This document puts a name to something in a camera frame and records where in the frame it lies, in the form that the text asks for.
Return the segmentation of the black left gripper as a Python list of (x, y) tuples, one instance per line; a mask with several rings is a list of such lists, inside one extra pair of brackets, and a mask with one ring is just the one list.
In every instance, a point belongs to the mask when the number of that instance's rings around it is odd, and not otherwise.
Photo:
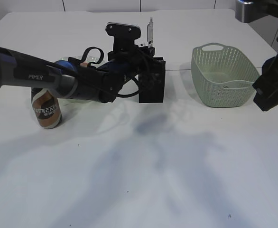
[[(148, 76), (151, 62), (156, 62), (153, 59), (155, 48), (148, 48), (148, 46), (135, 45), (128, 52), (121, 51), (111, 55), (113, 58), (98, 68), (106, 72), (98, 95), (98, 101), (104, 104), (112, 103), (116, 98), (131, 98), (139, 95), (139, 74)], [(135, 83), (137, 90), (129, 94), (121, 94), (121, 89), (129, 81)]]

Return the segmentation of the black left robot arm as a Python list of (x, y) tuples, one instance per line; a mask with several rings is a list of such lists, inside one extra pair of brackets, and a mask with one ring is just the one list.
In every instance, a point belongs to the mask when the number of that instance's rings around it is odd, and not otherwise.
[(95, 62), (83, 66), (93, 49), (87, 48), (81, 59), (49, 62), (0, 47), (0, 88), (46, 89), (56, 98), (108, 103), (151, 89), (162, 71), (149, 48), (137, 45), (126, 52), (113, 53), (113, 58), (99, 67), (95, 67)]

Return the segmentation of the blue black right robot arm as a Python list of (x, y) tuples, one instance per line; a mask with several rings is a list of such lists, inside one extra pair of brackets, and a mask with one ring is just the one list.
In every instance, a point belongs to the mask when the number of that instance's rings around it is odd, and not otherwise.
[(263, 64), (262, 74), (252, 87), (256, 90), (253, 101), (262, 111), (278, 105), (278, 53)]

